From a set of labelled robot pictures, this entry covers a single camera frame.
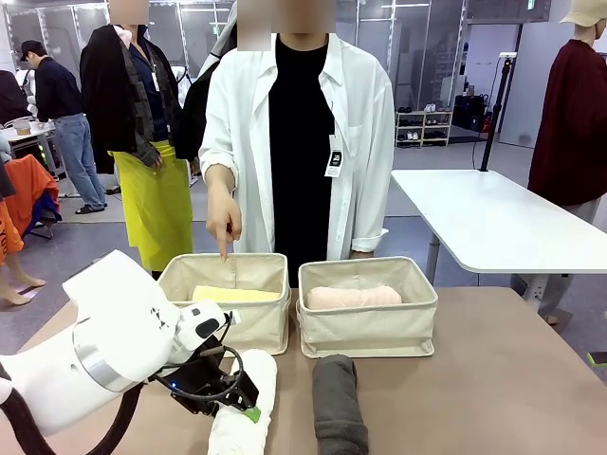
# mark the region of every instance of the beige hat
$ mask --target beige hat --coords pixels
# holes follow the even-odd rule
[[[601,19],[607,19],[607,0],[571,0],[569,14],[561,22],[592,27]]]

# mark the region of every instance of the white shirt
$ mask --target white shirt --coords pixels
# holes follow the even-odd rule
[[[271,51],[226,54],[212,75],[207,101],[200,166],[203,175],[214,164],[234,174],[234,197],[243,217],[236,252],[274,249],[269,91],[278,75],[276,38],[272,35]],[[395,108],[390,79],[377,59],[334,33],[319,82],[344,149],[341,173],[331,188],[331,261],[348,258],[352,249],[374,251],[388,232],[383,219],[394,159]],[[299,134],[304,132],[293,125],[293,140]],[[293,208],[293,223],[313,222],[314,213]]]

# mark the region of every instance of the black pole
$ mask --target black pole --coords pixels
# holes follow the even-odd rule
[[[506,91],[506,82],[508,81],[508,74],[510,73],[510,67],[512,66],[512,60],[506,59],[504,62],[504,69],[502,69],[502,80],[500,81],[500,89],[497,92],[497,100],[495,100],[495,106],[493,107],[493,117],[491,117],[491,126],[489,128],[489,136],[487,143],[485,144],[485,153],[483,154],[483,163],[481,164],[481,173],[487,172],[487,165],[489,164],[489,156],[491,155],[491,147],[493,146],[493,138],[495,137],[495,130],[497,129],[497,121],[502,112],[502,98]]]

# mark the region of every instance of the id badge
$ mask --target id badge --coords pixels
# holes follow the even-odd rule
[[[158,85],[158,78],[156,77],[156,66],[154,65],[154,71],[152,71],[152,79],[154,80],[154,88],[157,92],[160,91],[160,85]]]
[[[329,162],[326,165],[324,176],[338,178],[341,174],[341,166],[343,165],[343,141],[339,135],[330,135],[329,143],[331,154],[329,155]]]

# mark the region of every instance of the white table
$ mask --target white table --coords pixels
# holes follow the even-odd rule
[[[607,273],[607,234],[504,176],[489,171],[393,171],[433,232],[438,249],[474,273],[533,274],[525,299],[540,307],[548,276]]]
[[[55,160],[53,159],[52,152],[50,151],[50,147],[48,145],[48,138],[46,135],[52,131],[55,131],[55,127],[52,126],[51,123],[44,123],[43,128],[38,128],[38,123],[35,121],[31,121],[29,123],[31,133],[29,135],[19,136],[17,135],[17,131],[14,128],[7,128],[4,130],[0,130],[0,135],[2,135],[9,143],[18,142],[24,139],[36,138],[45,152],[46,162],[48,163],[48,168],[50,173],[55,177],[59,178],[60,173],[65,172],[65,166],[63,163],[63,158],[61,157],[61,153],[59,153],[59,158],[61,164],[59,168],[55,166]]]

